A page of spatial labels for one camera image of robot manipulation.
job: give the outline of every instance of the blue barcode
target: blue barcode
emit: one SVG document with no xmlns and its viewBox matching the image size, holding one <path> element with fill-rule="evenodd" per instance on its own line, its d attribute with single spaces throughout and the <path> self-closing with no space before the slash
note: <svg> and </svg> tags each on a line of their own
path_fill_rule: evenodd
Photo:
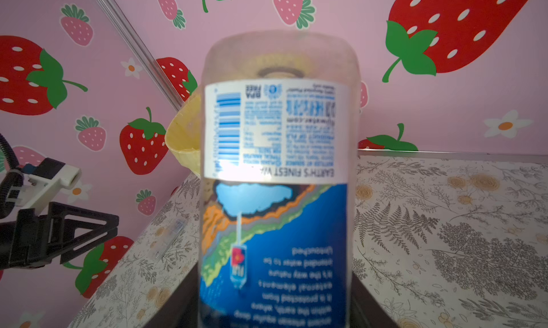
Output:
<svg viewBox="0 0 548 328">
<path fill-rule="evenodd" d="M 238 166 L 241 94 L 239 92 L 217 95 L 219 126 L 217 128 L 217 158 L 215 169 L 220 171 L 222 165 L 229 162 Z"/>
</svg>

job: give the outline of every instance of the metal strip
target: metal strip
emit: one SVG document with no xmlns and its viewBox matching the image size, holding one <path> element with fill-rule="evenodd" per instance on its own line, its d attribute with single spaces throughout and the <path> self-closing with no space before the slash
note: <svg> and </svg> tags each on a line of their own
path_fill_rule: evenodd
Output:
<svg viewBox="0 0 548 328">
<path fill-rule="evenodd" d="M 436 158 L 456 160 L 480 160 L 480 161 L 510 161 L 510 162 L 532 162 L 536 164 L 548 164 L 548 155 L 526 155 L 526 154 L 490 154 L 490 153 L 460 153 L 460 152 L 404 152 L 379 149 L 358 149 L 358 155 L 368 156 L 391 156 L 404 158 Z"/>
<path fill-rule="evenodd" d="M 105 12 L 106 16 L 108 16 L 116 30 L 124 38 L 124 41 L 133 51 L 139 62 L 143 65 L 143 68 L 152 78 L 153 82 L 168 99 L 175 111 L 178 112 L 182 107 L 182 100 L 179 97 L 179 94 L 175 91 L 164 72 L 162 72 L 160 66 L 156 63 L 156 60 L 150 51 L 142 42 L 141 38 L 137 35 L 137 32 L 133 29 L 131 23 L 129 23 L 120 7 L 118 7 L 116 1 L 97 0 L 97 2 Z"/>
</svg>

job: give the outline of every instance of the white patterned surface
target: white patterned surface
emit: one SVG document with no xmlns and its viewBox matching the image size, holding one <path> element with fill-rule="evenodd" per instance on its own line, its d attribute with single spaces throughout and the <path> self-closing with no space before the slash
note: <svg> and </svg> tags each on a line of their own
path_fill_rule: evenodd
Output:
<svg viewBox="0 0 548 328">
<path fill-rule="evenodd" d="M 402 328 L 548 327 L 548 165 L 363 156 L 357 173 L 353 271 Z M 199 188 L 190 175 L 71 328 L 140 327 L 158 311 L 197 261 Z"/>
</svg>

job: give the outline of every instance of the yellow bowl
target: yellow bowl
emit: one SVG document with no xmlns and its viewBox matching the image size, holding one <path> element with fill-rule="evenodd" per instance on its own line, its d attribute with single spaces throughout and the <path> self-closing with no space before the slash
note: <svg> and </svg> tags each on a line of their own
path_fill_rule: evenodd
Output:
<svg viewBox="0 0 548 328">
<path fill-rule="evenodd" d="M 166 132 L 166 146 L 179 163 L 200 176 L 202 136 L 202 97 L 199 90 L 190 95 Z"/>
</svg>

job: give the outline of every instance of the orange layer illustration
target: orange layer illustration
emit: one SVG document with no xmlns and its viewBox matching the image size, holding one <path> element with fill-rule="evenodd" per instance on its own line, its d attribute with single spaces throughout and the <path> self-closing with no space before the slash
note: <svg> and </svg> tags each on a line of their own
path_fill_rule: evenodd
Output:
<svg viewBox="0 0 548 328">
<path fill-rule="evenodd" d="M 270 218 L 279 218 L 282 214 L 296 208 L 299 203 L 305 198 L 306 195 L 313 192 L 316 187 L 310 185 L 300 193 L 294 201 L 287 203 L 284 206 L 279 207 L 276 211 L 268 212 L 266 215 L 254 216 L 254 217 L 242 217 L 242 225 L 250 224 L 258 220 L 268 220 Z M 235 226 L 236 221 L 229 220 L 229 218 L 223 213 L 223 208 L 214 203 L 209 205 L 205 209 L 204 221 L 203 221 L 203 233 L 202 233 L 202 253 L 205 255 L 209 247 L 217 236 L 218 232 L 222 232 L 230 226 Z"/>
</svg>

